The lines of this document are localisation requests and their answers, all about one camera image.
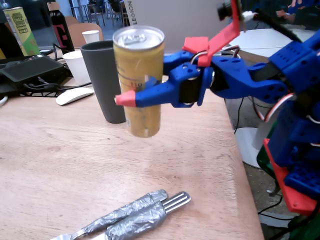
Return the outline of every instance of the wooden table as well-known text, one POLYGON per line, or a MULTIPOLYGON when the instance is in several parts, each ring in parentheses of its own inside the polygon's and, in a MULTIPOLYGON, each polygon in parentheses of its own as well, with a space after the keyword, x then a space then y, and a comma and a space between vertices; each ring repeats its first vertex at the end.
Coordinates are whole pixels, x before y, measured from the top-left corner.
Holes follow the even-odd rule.
POLYGON ((161 129, 137 138, 108 123, 96 96, 66 106, 17 97, 0 108, 0 239, 50 240, 144 194, 192 201, 144 240, 262 240, 222 98, 162 107, 161 129))

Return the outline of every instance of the red fingertip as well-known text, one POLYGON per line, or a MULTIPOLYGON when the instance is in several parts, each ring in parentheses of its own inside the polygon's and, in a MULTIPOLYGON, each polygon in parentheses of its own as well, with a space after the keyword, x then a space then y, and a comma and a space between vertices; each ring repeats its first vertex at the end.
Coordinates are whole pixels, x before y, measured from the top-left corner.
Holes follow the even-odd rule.
POLYGON ((116 95, 115 104, 125 107, 136 107, 136 92, 134 90, 130 90, 122 93, 121 95, 116 95))

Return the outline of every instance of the red base plate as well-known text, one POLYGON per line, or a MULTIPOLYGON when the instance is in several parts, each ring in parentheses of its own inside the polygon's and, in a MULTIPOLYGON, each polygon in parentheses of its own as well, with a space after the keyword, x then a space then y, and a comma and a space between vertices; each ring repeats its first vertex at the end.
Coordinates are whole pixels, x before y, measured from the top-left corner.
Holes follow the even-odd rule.
POLYGON ((276 179, 278 180, 278 183, 281 187, 284 200, 289 211, 293 213, 306 215, 306 216, 310 215, 312 211, 315 209, 317 201, 304 195, 303 193, 298 192, 292 187, 285 185, 285 177, 288 175, 289 171, 287 170, 286 167, 280 167, 275 163, 274 158, 270 153, 268 142, 269 142, 269 139, 264 140, 264 148, 273 166, 276 179))

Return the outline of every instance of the white table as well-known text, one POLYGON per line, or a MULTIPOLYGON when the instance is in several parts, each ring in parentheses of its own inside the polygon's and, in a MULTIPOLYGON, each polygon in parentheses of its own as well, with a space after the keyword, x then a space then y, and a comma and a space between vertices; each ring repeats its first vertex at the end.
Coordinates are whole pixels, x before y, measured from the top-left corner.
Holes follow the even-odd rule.
MULTIPOLYGON (((303 29, 292 31, 304 42, 315 32, 303 29)), ((266 62, 267 58, 290 43, 291 40, 272 28, 254 29, 240 32, 240 36, 230 42, 231 45, 239 45, 241 53, 246 60, 253 62, 266 62)))

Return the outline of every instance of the black bottle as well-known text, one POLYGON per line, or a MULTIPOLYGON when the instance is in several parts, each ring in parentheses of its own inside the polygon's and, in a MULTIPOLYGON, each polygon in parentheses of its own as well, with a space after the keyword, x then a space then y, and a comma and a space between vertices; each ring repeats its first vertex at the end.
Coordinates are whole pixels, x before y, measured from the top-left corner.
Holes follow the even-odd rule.
POLYGON ((53 1, 48 2, 47 5, 50 11, 50 18, 53 24, 54 32, 59 41, 62 53, 66 54, 74 51, 75 48, 72 44, 65 16, 59 11, 59 4, 53 1))

